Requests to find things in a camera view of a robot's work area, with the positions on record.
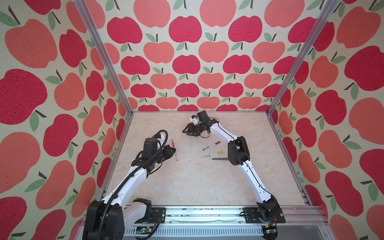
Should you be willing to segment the white patterned pen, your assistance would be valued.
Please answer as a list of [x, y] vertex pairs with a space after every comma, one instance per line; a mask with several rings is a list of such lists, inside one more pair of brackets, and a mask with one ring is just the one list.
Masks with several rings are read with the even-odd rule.
[[210, 148], [212, 148], [212, 147], [214, 147], [214, 146], [216, 146], [216, 145], [218, 145], [220, 143], [221, 143], [221, 141], [217, 141], [216, 143], [211, 144], [211, 145], [207, 146], [206, 148], [204, 148], [203, 151], [208, 150], [208, 149], [210, 149]]

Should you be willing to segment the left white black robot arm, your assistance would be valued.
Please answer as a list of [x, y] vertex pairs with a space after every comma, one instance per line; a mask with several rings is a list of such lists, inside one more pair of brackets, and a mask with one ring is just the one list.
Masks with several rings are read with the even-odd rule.
[[135, 223], [154, 224], [153, 227], [138, 228], [137, 240], [147, 240], [157, 231], [162, 219], [153, 212], [150, 200], [137, 198], [130, 206], [127, 203], [140, 184], [156, 171], [155, 165], [162, 164], [176, 153], [167, 140], [165, 130], [147, 138], [126, 177], [109, 195], [91, 202], [86, 213], [84, 240], [121, 240], [126, 229]]

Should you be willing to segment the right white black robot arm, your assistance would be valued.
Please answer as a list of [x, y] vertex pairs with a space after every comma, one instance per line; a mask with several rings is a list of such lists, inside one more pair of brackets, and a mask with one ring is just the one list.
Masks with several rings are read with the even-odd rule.
[[277, 199], [267, 190], [253, 167], [246, 139], [243, 136], [238, 137], [230, 133], [222, 127], [218, 119], [210, 118], [206, 111], [193, 115], [190, 117], [190, 121], [184, 128], [183, 133], [188, 136], [199, 137], [206, 131], [227, 144], [230, 163], [238, 167], [245, 175], [256, 197], [258, 205], [257, 218], [262, 223], [272, 223], [276, 222], [278, 218], [284, 217]]

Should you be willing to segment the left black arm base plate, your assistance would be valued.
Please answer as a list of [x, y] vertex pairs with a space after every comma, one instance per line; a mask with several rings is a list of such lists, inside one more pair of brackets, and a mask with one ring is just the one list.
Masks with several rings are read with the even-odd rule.
[[144, 216], [141, 219], [137, 219], [133, 224], [154, 224], [156, 221], [160, 221], [161, 224], [165, 223], [166, 208], [147, 208], [144, 211]]

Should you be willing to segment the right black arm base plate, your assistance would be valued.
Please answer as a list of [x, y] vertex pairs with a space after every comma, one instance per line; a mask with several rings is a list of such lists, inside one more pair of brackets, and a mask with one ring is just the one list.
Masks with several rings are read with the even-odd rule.
[[243, 208], [240, 213], [244, 217], [247, 224], [285, 224], [285, 215], [281, 208], [276, 211], [263, 208]]

